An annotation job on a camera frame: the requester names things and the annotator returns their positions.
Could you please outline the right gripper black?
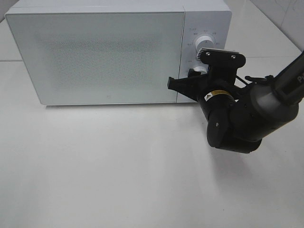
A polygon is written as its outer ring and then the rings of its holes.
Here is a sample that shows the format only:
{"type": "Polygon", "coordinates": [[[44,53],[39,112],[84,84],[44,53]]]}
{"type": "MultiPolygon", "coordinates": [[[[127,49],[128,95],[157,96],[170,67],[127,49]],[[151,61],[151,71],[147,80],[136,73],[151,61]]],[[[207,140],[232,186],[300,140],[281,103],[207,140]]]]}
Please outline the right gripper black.
{"type": "Polygon", "coordinates": [[[246,63],[244,55],[214,48],[201,48],[197,58],[208,65],[208,73],[189,69],[186,78],[168,78],[167,88],[196,102],[208,121],[207,141],[216,149],[250,153],[261,140],[242,139],[235,131],[230,111],[241,98],[241,88],[235,86],[237,70],[246,63]]]}

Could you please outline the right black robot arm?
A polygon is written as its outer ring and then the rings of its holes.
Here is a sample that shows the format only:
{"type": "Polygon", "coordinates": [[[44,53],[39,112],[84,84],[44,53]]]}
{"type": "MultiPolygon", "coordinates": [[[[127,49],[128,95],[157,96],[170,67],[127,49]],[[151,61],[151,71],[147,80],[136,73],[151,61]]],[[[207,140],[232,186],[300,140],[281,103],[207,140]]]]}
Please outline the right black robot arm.
{"type": "Polygon", "coordinates": [[[236,86],[245,56],[223,49],[202,48],[197,59],[206,74],[190,69],[186,78],[168,79],[167,87],[199,103],[207,119],[211,147],[250,153],[262,139],[297,117],[304,97],[304,57],[298,56],[278,75],[246,76],[236,86]]]}

